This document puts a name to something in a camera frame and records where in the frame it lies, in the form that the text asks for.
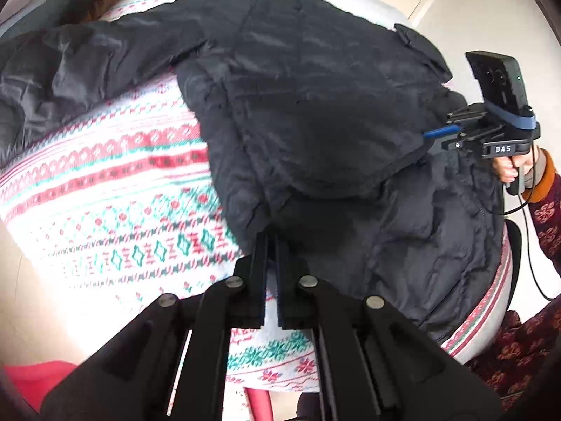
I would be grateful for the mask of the right forearm patterned sleeve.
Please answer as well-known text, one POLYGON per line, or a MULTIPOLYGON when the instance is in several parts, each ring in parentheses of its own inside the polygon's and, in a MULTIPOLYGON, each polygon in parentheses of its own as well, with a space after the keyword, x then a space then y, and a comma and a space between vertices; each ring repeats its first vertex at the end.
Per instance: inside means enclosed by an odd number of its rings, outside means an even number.
MULTIPOLYGON (((540 148, 540 155, 536 162, 536 173, 542 176, 538 179, 532 193, 527 188, 523 199, 529 202, 530 216, 538 237, 539 245, 545 256, 553 263, 557 273, 560 273, 560 175, 553 163, 552 157, 545 149, 540 148)), ((529 172, 529 185, 532 185, 532 173, 529 172)))

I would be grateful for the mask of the person's right hand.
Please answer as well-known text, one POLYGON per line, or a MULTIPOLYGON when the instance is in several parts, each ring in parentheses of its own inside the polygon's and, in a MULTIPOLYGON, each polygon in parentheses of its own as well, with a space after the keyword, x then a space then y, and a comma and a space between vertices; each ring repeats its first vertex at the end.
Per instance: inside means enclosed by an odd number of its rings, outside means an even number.
POLYGON ((539 160, 539 148, 535 146, 525 155, 513 157, 497 157, 493 159, 493 169, 500 181, 512 183, 519 177, 525 176, 533 170, 534 165, 539 160))

